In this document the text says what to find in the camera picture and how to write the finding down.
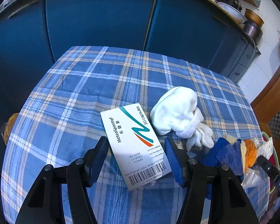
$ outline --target screw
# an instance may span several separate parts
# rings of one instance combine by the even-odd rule
[[[189,163],[195,165],[197,163],[197,160],[195,158],[190,158]]]
[[[51,164],[47,164],[46,166],[43,167],[45,171],[49,171],[52,168]]]
[[[225,171],[229,170],[229,166],[226,165],[226,164],[223,164],[221,167],[222,167],[222,169],[225,170]]]
[[[77,160],[75,160],[75,163],[76,163],[77,165],[80,165],[80,164],[82,164],[83,162],[84,162],[83,158],[78,158]]]

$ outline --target cabinet door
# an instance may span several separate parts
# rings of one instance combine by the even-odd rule
[[[216,13],[209,1],[157,0],[145,50],[207,68],[228,27]]]
[[[248,44],[243,56],[240,58],[239,63],[244,66],[248,67],[253,60],[251,60],[252,56],[253,59],[256,57],[257,51],[256,48],[254,49],[254,45]]]
[[[46,0],[56,61],[72,46],[143,50],[154,0]]]
[[[239,29],[230,26],[222,45],[208,69],[227,77],[241,58],[247,44],[247,39]]]
[[[0,13],[1,99],[19,112],[52,65],[44,0],[18,0],[7,6]]]

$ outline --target electrical cord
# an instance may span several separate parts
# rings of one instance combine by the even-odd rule
[[[250,61],[249,61],[249,65],[250,65],[250,63],[252,62],[252,60],[253,60],[253,58],[254,58],[254,55],[255,55],[255,52],[256,52],[256,44],[255,44],[255,41],[252,39],[252,41],[253,41],[253,44],[254,44],[254,52],[253,52],[253,55],[252,55],[252,57],[251,57],[251,59],[250,59]]]

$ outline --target white tiled wall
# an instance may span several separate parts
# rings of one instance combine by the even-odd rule
[[[261,52],[250,65],[239,81],[246,98],[251,103],[267,85],[280,65],[280,12],[272,0],[261,0],[260,7],[256,8],[242,1],[242,13],[246,8],[256,12],[265,22],[263,36],[257,46]]]

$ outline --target table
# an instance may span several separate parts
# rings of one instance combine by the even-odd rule
[[[139,102],[148,116],[159,98],[176,86],[192,88],[214,140],[224,134],[242,139],[261,132],[237,84],[189,62],[138,50],[70,48],[30,94],[12,130],[5,153],[1,194],[6,220],[16,221],[21,204],[42,167],[68,165],[94,148],[105,131],[106,111]],[[179,148],[186,141],[169,133]],[[163,143],[165,136],[159,137]],[[258,217],[268,205],[269,180],[247,190]],[[170,173],[129,192],[110,150],[97,183],[88,189],[98,223],[175,223],[184,199]],[[63,208],[71,223],[66,186]],[[209,202],[203,221],[207,223]]]

